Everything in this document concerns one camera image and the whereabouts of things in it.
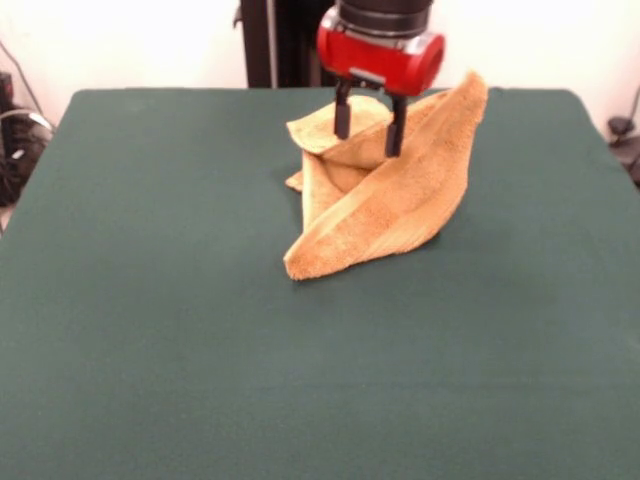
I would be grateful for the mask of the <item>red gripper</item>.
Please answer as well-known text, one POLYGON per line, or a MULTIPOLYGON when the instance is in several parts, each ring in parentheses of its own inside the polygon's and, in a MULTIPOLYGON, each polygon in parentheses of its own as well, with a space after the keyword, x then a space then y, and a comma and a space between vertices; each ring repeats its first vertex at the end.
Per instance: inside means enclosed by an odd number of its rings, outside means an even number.
POLYGON ((445 55, 445 38, 428 29, 429 7, 331 7, 317 31, 322 65, 339 78, 335 90, 334 134, 348 139, 351 125, 350 80, 385 89, 393 118, 387 128, 385 156, 401 154, 406 97, 428 89, 445 55))

